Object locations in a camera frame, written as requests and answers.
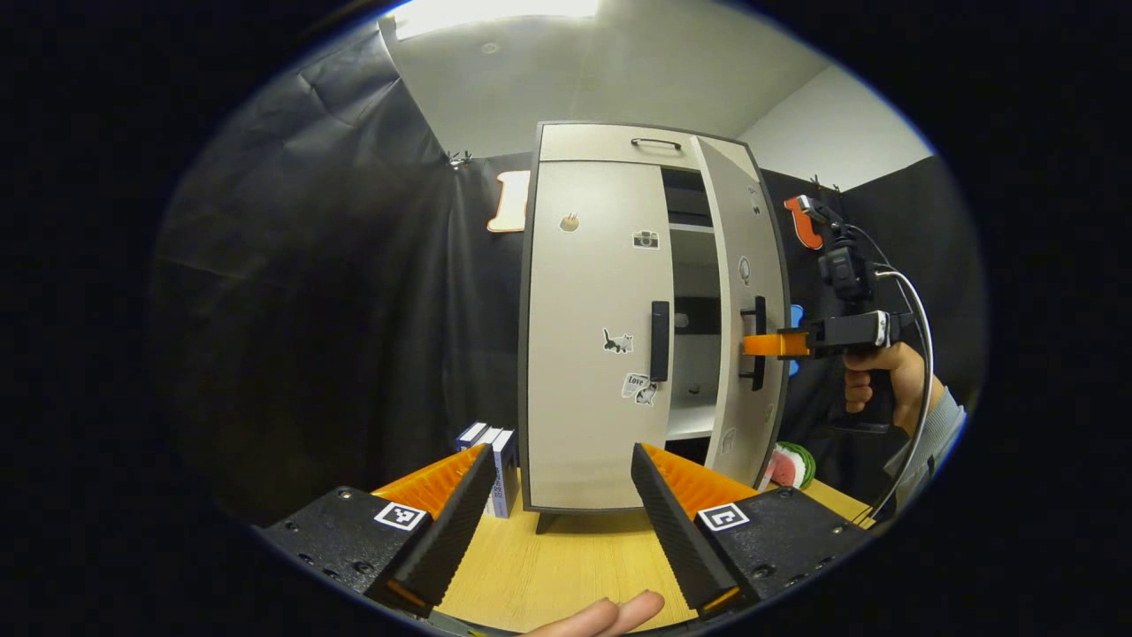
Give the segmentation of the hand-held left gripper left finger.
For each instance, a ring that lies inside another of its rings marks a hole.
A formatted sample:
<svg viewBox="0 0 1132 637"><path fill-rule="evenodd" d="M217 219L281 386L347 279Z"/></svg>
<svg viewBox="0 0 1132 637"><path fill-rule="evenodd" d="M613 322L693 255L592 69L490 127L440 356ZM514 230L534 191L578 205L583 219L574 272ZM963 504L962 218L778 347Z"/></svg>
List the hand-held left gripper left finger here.
<svg viewBox="0 0 1132 637"><path fill-rule="evenodd" d="M365 491L333 487L257 532L342 589L424 619L441 604L494 492L488 445Z"/></svg>

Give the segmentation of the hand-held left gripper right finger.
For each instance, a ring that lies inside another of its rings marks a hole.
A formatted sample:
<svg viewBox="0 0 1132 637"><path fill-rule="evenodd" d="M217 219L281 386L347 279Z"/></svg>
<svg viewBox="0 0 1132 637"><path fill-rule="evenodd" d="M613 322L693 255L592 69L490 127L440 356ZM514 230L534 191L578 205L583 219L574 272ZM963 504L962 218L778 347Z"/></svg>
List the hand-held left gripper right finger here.
<svg viewBox="0 0 1132 637"><path fill-rule="evenodd" d="M631 479L685 603L702 619L791 593L872 541L800 489L757 492L655 445L634 445Z"/></svg>

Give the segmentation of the beige cabinet door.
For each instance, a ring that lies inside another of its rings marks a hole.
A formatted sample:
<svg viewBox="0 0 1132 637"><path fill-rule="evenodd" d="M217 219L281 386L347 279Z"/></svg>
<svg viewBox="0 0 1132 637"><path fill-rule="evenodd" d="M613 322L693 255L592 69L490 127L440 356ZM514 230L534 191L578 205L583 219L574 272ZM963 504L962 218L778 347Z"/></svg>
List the beige cabinet door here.
<svg viewBox="0 0 1132 637"><path fill-rule="evenodd" d="M638 510L636 444L662 445L674 261L662 169L543 161L528 218L528 503Z"/></svg>
<svg viewBox="0 0 1132 637"><path fill-rule="evenodd" d="M705 466L756 487L779 438L789 365L748 356L744 339L790 326L781 235L747 148L695 136L692 152L707 193L721 302L715 423Z"/></svg>

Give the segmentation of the beige double-door shoe cabinet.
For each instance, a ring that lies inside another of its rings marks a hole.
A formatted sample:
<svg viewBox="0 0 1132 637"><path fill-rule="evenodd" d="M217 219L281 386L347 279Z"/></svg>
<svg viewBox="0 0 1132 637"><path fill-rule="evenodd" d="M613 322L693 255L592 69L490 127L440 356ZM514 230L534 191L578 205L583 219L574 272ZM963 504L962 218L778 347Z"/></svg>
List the beige double-door shoe cabinet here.
<svg viewBox="0 0 1132 637"><path fill-rule="evenodd" d="M707 193L700 173L698 161L692 148L692 138L695 136L740 144L749 150L753 158L753 153L746 144L727 140L715 134L696 134L683 129L625 124L625 122L551 121L538 124L524 230L517 337L520 382L517 427L523 507L529 513L537 513L535 533L550 531L554 528L554 523L568 516L623 515L623 513L638 511L546 513L533 509L526 500L523 464L526 420L524 305L528 299L526 227L534 198L535 170L543 161L646 163L662 169L674 261L674 311L669 318L674 337L670 346L672 363L669 368L671 384L669 420L664 444L659 445L659 448L671 441L688 439L703 440L710 445L718 399L721 302L715 235L707 206ZM777 218L767 182L755 158L753 165L757 167L758 177L767 189L769 206L772 207ZM782 241L779 219L777 229Z"/></svg>

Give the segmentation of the blue and white box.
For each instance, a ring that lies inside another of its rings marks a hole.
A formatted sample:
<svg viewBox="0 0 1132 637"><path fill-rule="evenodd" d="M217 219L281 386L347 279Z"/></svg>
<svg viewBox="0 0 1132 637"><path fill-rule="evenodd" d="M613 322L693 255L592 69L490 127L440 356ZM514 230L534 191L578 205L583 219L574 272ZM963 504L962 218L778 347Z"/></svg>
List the blue and white box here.
<svg viewBox="0 0 1132 637"><path fill-rule="evenodd" d="M484 503L484 516L492 518L509 518L515 507L518 493L518 470L516 436L513 430L500 427L489 427L486 422L474 422L455 438L455 450L464 451L478 444L486 444L494 451L492 493Z"/></svg>

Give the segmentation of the toy watermelon slice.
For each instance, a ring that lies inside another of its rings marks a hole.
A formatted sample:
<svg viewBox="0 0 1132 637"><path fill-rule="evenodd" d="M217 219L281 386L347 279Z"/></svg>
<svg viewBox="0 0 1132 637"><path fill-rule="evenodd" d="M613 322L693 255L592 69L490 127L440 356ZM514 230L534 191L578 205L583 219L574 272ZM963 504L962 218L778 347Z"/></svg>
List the toy watermelon slice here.
<svg viewBox="0 0 1132 637"><path fill-rule="evenodd" d="M816 460L800 444L779 441L767 462L763 485L805 489L816 475Z"/></svg>

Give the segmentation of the black backdrop cloth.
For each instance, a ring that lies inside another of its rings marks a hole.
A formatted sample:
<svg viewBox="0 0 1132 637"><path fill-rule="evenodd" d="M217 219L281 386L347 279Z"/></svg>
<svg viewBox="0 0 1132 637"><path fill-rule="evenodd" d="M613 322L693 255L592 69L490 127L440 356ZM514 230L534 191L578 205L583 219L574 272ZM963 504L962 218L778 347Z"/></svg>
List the black backdrop cloth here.
<svg viewBox="0 0 1132 637"><path fill-rule="evenodd" d="M440 459L462 427L517 427L518 315L541 122L724 138L732 62L691 48L338 38L272 78L182 178L155 249L158 387L178 451L238 518ZM447 157L469 150L454 171ZM834 432L831 365L788 388L778 440L821 480L890 487L908 441Z"/></svg>

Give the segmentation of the ceiling light panel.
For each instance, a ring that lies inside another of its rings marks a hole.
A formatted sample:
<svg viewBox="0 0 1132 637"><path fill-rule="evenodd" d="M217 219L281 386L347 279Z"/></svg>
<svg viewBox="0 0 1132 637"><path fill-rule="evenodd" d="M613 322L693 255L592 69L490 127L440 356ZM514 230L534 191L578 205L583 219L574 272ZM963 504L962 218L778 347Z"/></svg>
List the ceiling light panel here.
<svg viewBox="0 0 1132 637"><path fill-rule="evenodd" d="M397 40L511 18L591 18L601 0L409 0L388 15Z"/></svg>

